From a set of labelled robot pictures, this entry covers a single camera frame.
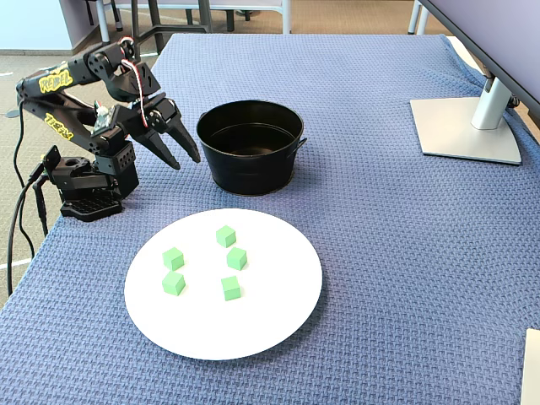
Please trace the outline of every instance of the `silver stand base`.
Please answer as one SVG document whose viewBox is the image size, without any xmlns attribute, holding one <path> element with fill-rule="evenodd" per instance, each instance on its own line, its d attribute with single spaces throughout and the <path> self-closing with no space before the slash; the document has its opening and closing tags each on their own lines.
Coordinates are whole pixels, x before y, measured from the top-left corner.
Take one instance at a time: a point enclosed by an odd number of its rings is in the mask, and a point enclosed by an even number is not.
<svg viewBox="0 0 540 405">
<path fill-rule="evenodd" d="M 504 118 L 492 130 L 479 130 L 471 120 L 479 97 L 411 100 L 424 154 L 519 165 L 520 151 Z"/>
</svg>

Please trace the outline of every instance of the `robotic arm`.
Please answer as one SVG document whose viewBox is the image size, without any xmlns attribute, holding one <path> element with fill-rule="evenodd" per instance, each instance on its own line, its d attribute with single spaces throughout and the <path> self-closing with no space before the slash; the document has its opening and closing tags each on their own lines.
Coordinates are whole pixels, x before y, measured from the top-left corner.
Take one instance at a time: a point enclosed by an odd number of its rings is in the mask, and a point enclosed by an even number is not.
<svg viewBox="0 0 540 405">
<path fill-rule="evenodd" d="M 95 155 L 94 163 L 85 158 L 62 158 L 55 146 L 44 158 L 46 177 L 60 191 L 64 216 L 92 221 L 121 212 L 120 200 L 138 185 L 135 153 L 126 140 L 128 135 L 173 169 L 179 170 L 180 165 L 161 139 L 160 134 L 165 132 L 195 162 L 200 161 L 197 145 L 182 124 L 175 102 L 165 93 L 152 96 L 160 86 L 146 63 L 135 62 L 134 56 L 133 40 L 125 37 L 17 84 L 18 102 L 25 110 Z M 130 106 L 108 109 L 97 101 L 87 105 L 64 92 L 100 80 L 112 98 Z"/>
</svg>

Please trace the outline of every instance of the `blue tablecloth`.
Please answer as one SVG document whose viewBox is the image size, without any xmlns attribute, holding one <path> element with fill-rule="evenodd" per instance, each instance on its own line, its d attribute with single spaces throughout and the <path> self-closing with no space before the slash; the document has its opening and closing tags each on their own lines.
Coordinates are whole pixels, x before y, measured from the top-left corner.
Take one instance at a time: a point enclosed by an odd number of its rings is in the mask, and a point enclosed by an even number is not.
<svg viewBox="0 0 540 405">
<path fill-rule="evenodd" d="M 444 37 L 175 35 L 154 72 L 193 134 L 228 101 L 298 111 L 294 179 L 238 197 L 168 137 L 181 171 L 138 147 L 125 211 L 60 219 L 0 313 L 0 401 L 519 403 L 526 329 L 540 327 L 540 148 L 510 113 L 519 167 L 422 155 L 409 101 L 482 88 Z M 302 231 L 321 298 L 264 353 L 182 358 L 132 324 L 124 278 L 157 231 L 224 207 Z"/>
</svg>

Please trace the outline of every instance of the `round white plate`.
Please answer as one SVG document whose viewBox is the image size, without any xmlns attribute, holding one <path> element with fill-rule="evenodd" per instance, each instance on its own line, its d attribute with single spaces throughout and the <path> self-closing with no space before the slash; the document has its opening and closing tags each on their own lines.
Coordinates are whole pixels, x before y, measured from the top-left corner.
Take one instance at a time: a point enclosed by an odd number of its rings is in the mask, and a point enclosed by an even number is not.
<svg viewBox="0 0 540 405">
<path fill-rule="evenodd" d="M 224 248 L 216 231 L 228 225 L 236 243 Z M 162 253 L 184 253 L 176 270 L 186 287 L 164 292 L 169 271 Z M 227 266 L 233 247 L 247 252 L 241 271 Z M 221 279 L 236 276 L 241 297 L 225 301 Z M 152 342 L 194 359 L 226 360 L 257 354 L 292 335 L 315 308 L 322 286 L 319 257 L 294 226 L 266 213 L 218 209 L 167 226 L 133 259 L 126 276 L 129 316 Z"/>
</svg>

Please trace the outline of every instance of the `bucket handle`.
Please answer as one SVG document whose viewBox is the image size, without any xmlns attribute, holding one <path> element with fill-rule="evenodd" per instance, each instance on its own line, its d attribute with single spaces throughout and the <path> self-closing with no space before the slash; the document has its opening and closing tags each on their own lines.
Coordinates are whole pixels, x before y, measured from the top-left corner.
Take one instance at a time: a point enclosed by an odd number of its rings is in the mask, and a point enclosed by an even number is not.
<svg viewBox="0 0 540 405">
<path fill-rule="evenodd" d="M 298 145 L 296 145 L 296 148 L 294 148 L 294 150 L 290 154 L 287 155 L 287 159 L 290 158 L 293 154 L 295 154 L 298 149 L 304 146 L 304 143 L 306 142 L 307 142 L 307 138 L 300 140 L 300 142 L 298 142 Z"/>
</svg>

